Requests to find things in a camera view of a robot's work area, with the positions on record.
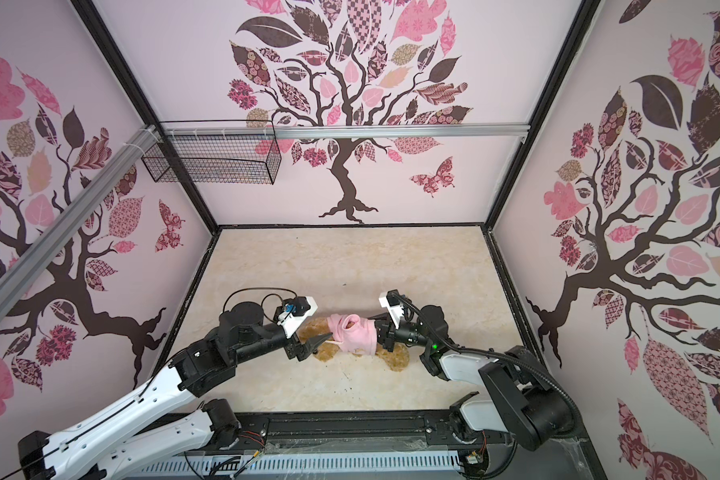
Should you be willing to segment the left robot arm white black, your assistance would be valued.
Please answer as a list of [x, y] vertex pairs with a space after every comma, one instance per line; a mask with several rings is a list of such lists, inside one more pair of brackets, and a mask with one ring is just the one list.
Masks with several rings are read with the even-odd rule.
[[233, 378], [244, 362], [278, 350], [308, 358], [321, 341], [301, 342], [296, 332], [317, 310], [312, 297], [296, 296], [276, 310], [271, 323], [256, 302], [222, 312], [216, 327], [132, 392], [64, 430], [22, 438], [20, 473], [27, 479], [120, 479], [164, 457], [232, 440], [239, 426], [222, 400], [156, 430], [148, 427]]

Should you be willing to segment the back aluminium rail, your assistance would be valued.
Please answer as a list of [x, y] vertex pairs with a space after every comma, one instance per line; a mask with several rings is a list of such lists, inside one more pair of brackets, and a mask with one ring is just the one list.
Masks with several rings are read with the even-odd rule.
[[447, 125], [383, 125], [383, 126], [189, 126], [164, 125], [169, 135], [210, 136], [269, 135], [278, 139], [323, 138], [407, 138], [407, 137], [519, 137], [525, 138], [530, 126], [522, 123], [467, 123]]

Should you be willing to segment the brown teddy bear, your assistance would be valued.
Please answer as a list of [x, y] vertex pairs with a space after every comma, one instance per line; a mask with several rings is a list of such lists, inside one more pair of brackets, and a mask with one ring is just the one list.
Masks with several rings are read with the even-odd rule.
[[[298, 339], [303, 343], [314, 336], [330, 333], [327, 325], [328, 317], [307, 320], [296, 332]], [[402, 372], [410, 364], [409, 349], [406, 346], [400, 344], [395, 346], [393, 352], [387, 352], [377, 343], [375, 355], [356, 355], [341, 351], [337, 345], [329, 343], [328, 340], [319, 347], [315, 356], [318, 360], [322, 362], [327, 362], [333, 359], [338, 353], [351, 354], [356, 357], [378, 357], [393, 372]]]

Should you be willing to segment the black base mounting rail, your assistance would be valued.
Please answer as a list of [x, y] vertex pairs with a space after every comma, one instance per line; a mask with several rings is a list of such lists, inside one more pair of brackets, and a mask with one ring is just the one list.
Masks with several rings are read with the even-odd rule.
[[428, 446], [465, 449], [469, 445], [500, 444], [516, 440], [534, 451], [549, 439], [576, 437], [579, 426], [569, 413], [555, 408], [551, 414], [526, 409], [526, 419], [490, 420], [476, 413], [477, 404], [440, 410], [346, 412], [236, 412], [242, 434], [264, 444], [295, 441], [352, 440], [411, 437]]

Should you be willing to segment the left aluminium rail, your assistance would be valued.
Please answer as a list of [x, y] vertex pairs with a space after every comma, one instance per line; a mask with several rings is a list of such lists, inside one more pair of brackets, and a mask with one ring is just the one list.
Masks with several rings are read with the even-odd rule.
[[155, 127], [145, 125], [138, 129], [89, 186], [56, 217], [26, 253], [19, 256], [15, 266], [0, 278], [0, 322], [81, 228], [107, 193], [157, 140]]

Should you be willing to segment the pink knitted bear sweater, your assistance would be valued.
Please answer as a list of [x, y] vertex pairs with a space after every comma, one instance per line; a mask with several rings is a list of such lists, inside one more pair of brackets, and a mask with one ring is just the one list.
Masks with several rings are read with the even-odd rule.
[[329, 343], [337, 345], [343, 352], [356, 355], [375, 355], [377, 330], [375, 321], [357, 314], [333, 314], [327, 318], [332, 334]]

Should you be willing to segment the aluminium rail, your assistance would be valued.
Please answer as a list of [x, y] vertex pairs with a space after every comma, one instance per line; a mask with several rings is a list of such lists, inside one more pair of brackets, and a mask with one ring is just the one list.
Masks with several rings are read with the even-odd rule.
[[407, 138], [407, 137], [519, 137], [525, 138], [530, 126], [522, 123], [467, 123], [447, 125], [383, 125], [383, 126], [189, 126], [164, 125], [169, 135], [210, 136], [269, 135], [278, 139], [323, 138]]
[[81, 228], [107, 193], [157, 140], [155, 127], [145, 125], [138, 129], [89, 186], [56, 217], [26, 253], [19, 256], [15, 266], [0, 278], [0, 322]]

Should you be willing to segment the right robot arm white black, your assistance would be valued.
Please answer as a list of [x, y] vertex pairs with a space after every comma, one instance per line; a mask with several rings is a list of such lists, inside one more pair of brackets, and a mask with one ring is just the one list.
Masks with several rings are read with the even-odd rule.
[[431, 376], [478, 388], [454, 405], [456, 423], [468, 433], [506, 433], [529, 451], [581, 434], [575, 402], [526, 348], [500, 353], [461, 346], [434, 305], [394, 305], [371, 320], [383, 349], [420, 347], [420, 363]]

